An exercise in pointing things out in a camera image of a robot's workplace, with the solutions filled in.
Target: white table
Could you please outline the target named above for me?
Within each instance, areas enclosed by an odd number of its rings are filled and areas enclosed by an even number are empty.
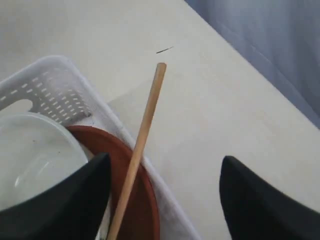
[[[71,58],[134,136],[156,63],[168,64],[146,154],[203,239],[230,239],[225,155],[320,211],[319,130],[182,0],[2,1],[0,78],[52,54]]]

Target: basket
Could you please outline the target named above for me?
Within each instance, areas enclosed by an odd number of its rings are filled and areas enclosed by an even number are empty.
[[[131,148],[135,140],[69,59],[47,56],[0,82],[0,111],[19,100],[30,100],[33,113],[63,126],[86,125],[108,131]],[[150,161],[148,171],[160,214],[161,240],[201,239]]]

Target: blue curtain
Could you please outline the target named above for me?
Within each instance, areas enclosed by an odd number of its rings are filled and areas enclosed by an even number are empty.
[[[320,128],[320,0],[186,1]]]

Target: terracotta saucer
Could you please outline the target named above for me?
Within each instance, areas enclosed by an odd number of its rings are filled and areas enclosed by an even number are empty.
[[[101,152],[110,154],[112,217],[125,181],[132,150],[117,137],[95,127],[69,126],[67,129],[94,155]],[[157,200],[147,171],[143,166],[139,167],[117,239],[160,239]]]

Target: wooden stick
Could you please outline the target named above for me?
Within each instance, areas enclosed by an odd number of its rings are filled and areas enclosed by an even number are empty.
[[[161,90],[162,82],[164,80],[167,65],[165,63],[158,63],[156,66],[150,94],[146,107],[144,110],[142,122],[136,143],[133,149],[132,158],[129,164],[128,172],[122,187],[121,195],[119,197],[118,205],[116,206],[114,217],[109,229],[107,240],[116,240],[121,226],[122,219],[124,217],[130,193],[136,179],[137,171],[144,153],[146,141],[148,138],[150,126],[156,105]]]

